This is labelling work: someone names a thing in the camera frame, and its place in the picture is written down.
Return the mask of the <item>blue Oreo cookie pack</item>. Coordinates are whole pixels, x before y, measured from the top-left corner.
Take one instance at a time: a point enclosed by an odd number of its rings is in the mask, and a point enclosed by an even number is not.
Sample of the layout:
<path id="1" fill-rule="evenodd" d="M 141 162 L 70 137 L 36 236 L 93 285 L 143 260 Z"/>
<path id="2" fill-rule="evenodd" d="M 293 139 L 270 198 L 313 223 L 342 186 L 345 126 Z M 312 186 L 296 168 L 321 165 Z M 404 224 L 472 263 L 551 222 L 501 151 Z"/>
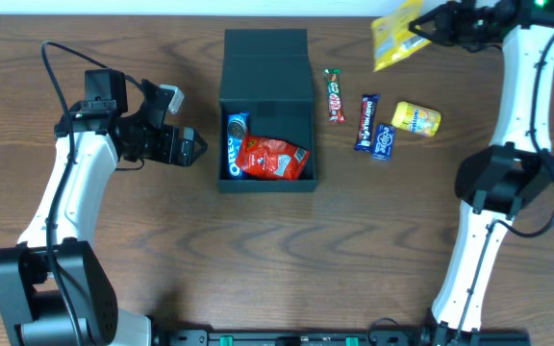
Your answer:
<path id="1" fill-rule="evenodd" d="M 241 180 L 245 177 L 243 170 L 237 165 L 239 149 L 247 133 L 248 111 L 229 114 L 226 127 L 227 133 L 227 169 L 231 179 Z"/>

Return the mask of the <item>yellow snack bag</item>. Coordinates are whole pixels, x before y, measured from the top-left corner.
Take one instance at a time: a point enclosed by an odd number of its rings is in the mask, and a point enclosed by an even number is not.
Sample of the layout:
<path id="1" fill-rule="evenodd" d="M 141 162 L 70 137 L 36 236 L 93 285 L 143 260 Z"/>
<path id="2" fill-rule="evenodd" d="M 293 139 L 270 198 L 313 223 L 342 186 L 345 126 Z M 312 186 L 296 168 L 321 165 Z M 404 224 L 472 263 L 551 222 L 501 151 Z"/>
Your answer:
<path id="1" fill-rule="evenodd" d="M 409 30 L 410 22 L 420 15 L 422 3 L 422 0 L 406 0 L 392 14 L 371 23 L 374 72 L 407 59 L 430 44 L 428 39 Z"/>

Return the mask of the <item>red snack bag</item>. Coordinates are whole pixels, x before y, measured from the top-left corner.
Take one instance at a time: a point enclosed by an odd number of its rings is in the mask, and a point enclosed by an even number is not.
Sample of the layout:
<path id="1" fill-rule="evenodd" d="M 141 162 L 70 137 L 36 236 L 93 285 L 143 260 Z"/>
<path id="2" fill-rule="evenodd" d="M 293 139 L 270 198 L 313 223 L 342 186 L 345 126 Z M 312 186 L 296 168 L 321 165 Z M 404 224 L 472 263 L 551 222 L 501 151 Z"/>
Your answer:
<path id="1" fill-rule="evenodd" d="M 245 173 L 265 180 L 297 180 L 311 152 L 280 139 L 246 136 L 236 165 Z"/>

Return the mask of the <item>black box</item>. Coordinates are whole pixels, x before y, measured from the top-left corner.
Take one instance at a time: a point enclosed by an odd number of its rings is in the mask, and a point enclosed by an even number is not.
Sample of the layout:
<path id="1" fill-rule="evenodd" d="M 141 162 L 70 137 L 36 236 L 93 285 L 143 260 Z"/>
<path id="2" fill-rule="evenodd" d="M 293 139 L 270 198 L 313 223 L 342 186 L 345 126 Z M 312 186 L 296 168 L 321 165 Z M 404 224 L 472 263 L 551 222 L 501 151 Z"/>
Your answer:
<path id="1" fill-rule="evenodd" d="M 315 168 L 315 87 L 305 29 L 227 29 L 219 92 L 218 190 L 312 192 Z M 252 136 L 275 138 L 306 149 L 310 157 L 297 180 L 234 179 L 235 149 L 228 116 L 247 111 Z"/>

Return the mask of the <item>yellow Mentos gum bottle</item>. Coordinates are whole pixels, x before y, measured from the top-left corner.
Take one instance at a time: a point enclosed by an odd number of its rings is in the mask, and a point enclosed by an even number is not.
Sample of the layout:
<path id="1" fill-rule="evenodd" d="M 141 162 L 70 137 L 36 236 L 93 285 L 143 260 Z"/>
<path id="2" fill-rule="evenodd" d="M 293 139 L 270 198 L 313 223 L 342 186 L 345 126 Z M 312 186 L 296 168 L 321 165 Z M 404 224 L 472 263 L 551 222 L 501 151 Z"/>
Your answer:
<path id="1" fill-rule="evenodd" d="M 432 137 L 441 123 L 441 114 L 410 102 L 398 102 L 391 125 L 420 136 Z"/>

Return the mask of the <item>blue Eclipse mint pack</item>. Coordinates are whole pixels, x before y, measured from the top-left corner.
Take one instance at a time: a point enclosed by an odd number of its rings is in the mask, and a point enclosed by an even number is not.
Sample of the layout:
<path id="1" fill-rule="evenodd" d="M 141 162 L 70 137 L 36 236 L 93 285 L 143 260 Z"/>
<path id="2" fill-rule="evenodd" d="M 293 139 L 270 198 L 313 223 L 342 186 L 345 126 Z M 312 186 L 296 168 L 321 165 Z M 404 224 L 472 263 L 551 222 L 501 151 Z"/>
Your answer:
<path id="1" fill-rule="evenodd" d="M 371 156 L 379 161 L 389 161 L 395 139 L 395 128 L 392 125 L 379 123 L 376 128 Z"/>

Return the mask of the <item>KitKat chocolate bar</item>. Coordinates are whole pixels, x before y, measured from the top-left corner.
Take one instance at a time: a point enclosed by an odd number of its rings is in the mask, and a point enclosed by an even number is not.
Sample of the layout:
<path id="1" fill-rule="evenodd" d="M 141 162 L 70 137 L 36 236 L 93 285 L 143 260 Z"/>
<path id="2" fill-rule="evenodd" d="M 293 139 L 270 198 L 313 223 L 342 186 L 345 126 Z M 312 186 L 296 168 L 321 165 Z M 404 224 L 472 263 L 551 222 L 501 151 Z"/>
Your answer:
<path id="1" fill-rule="evenodd" d="M 345 123 L 346 119 L 340 91 L 340 70 L 325 69 L 323 76 L 327 87 L 329 121 L 333 123 Z"/>

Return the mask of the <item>purple Dairy Milk bar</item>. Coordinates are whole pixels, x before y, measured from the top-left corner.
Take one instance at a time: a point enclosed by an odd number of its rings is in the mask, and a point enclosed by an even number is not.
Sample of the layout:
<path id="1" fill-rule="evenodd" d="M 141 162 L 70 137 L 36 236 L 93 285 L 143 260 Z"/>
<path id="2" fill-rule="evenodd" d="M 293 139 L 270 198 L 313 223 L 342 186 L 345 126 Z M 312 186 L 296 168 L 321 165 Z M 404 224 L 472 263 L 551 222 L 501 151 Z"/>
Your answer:
<path id="1" fill-rule="evenodd" d="M 359 123 L 355 151 L 369 152 L 372 146 L 373 125 L 376 109 L 381 95 L 379 93 L 364 94 L 361 103 L 361 119 Z"/>

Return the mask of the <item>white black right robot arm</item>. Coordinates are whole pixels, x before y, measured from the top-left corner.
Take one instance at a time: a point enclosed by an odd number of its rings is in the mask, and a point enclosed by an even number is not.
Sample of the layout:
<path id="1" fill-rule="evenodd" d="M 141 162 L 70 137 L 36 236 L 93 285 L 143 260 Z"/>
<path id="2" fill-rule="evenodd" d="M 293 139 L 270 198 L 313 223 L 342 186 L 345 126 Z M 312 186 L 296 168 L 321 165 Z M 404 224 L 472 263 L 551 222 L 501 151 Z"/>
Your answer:
<path id="1" fill-rule="evenodd" d="M 535 238 L 554 227 L 549 106 L 554 76 L 554 1 L 449 1 L 409 24 L 437 45 L 478 53 L 501 48 L 504 79 L 489 146 L 461 163 L 460 225 L 439 295 L 408 345 L 528 345 L 525 331 L 481 328 L 484 296 L 505 234 Z"/>

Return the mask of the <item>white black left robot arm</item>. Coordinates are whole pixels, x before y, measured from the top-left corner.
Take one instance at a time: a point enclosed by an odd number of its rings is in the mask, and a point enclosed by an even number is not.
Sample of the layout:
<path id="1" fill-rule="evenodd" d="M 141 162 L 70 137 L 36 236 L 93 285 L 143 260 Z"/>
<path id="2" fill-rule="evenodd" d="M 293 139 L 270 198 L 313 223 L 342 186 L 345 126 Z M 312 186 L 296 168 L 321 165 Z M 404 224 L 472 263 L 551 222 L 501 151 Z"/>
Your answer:
<path id="1" fill-rule="evenodd" d="M 192 128 L 167 125 L 184 100 L 176 86 L 137 84 L 109 68 L 85 73 L 85 97 L 55 127 L 56 160 L 38 210 L 13 247 L 0 248 L 0 314 L 13 345 L 151 345 L 149 317 L 121 309 L 92 246 L 119 161 L 190 166 L 207 151 Z"/>

